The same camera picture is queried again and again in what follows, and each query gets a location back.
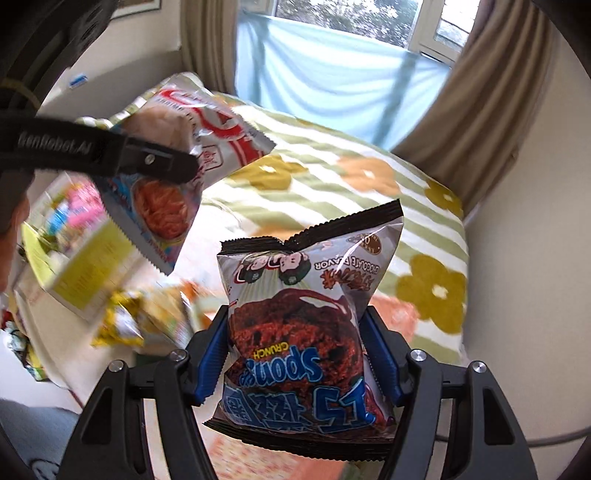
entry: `floor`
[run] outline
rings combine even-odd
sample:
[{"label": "floor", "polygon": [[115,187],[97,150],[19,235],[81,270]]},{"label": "floor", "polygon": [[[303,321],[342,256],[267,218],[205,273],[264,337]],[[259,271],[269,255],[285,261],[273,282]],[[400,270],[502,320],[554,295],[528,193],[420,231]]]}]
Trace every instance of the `floor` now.
[{"label": "floor", "polygon": [[37,382],[7,347],[9,336],[0,331],[0,398],[30,407],[61,407],[79,413],[80,407],[69,391],[51,382]]}]

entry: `cable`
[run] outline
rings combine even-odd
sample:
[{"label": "cable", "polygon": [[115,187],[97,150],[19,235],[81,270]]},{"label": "cable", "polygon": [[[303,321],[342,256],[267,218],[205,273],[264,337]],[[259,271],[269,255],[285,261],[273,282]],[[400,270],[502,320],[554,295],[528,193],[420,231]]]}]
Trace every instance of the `cable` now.
[{"label": "cable", "polygon": [[[589,435],[591,435],[591,426],[586,427],[582,430],[577,430],[576,432],[565,433],[564,435],[527,440],[527,446],[529,448],[540,448],[550,447],[554,445],[562,445],[563,443],[570,443],[574,442],[575,440],[580,440],[581,438],[585,438]],[[447,443],[449,441],[449,438],[444,435],[437,434],[435,435],[435,441]]]},{"label": "cable", "polygon": [[20,82],[19,80],[6,78],[2,79],[0,80],[0,88],[6,88],[20,93],[23,97],[29,100],[29,102],[31,102],[31,105],[35,108],[35,110],[39,110],[41,108],[41,102],[36,97],[36,95],[32,91],[30,91],[23,82]]}]

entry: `wall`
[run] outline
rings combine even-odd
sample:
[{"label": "wall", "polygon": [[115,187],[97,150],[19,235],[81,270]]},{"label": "wall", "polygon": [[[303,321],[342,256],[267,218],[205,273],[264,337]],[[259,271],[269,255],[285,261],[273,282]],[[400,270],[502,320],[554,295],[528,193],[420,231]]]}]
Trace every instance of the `wall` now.
[{"label": "wall", "polygon": [[[591,81],[563,38],[513,170],[467,229],[466,347],[526,437],[591,424]],[[556,479],[581,442],[534,451]]]},{"label": "wall", "polygon": [[141,58],[178,50],[179,20],[180,0],[162,0],[158,11],[115,18],[57,84],[67,87],[79,73],[91,79]]}]

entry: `floral bedspread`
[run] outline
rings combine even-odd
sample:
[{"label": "floral bedspread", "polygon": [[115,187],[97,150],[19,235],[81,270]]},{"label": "floral bedspread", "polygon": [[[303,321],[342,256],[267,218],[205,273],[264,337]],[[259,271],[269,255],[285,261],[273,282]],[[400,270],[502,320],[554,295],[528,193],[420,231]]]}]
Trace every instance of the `floral bedspread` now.
[{"label": "floral bedspread", "polygon": [[[109,120],[111,127],[157,87]],[[233,234],[289,238],[309,226],[399,198],[404,229],[371,303],[386,325],[439,361],[460,362],[468,253],[462,205],[447,188],[391,153],[344,133],[218,97],[277,143],[268,156],[208,188],[203,204],[230,216]]]}]

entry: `picture frame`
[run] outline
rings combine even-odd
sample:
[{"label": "picture frame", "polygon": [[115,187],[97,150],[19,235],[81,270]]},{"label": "picture frame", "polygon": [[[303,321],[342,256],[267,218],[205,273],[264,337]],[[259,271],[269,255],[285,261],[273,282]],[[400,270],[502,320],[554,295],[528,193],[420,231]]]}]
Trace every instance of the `picture frame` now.
[{"label": "picture frame", "polygon": [[162,8],[162,0],[119,0],[119,6],[111,18],[127,17]]}]

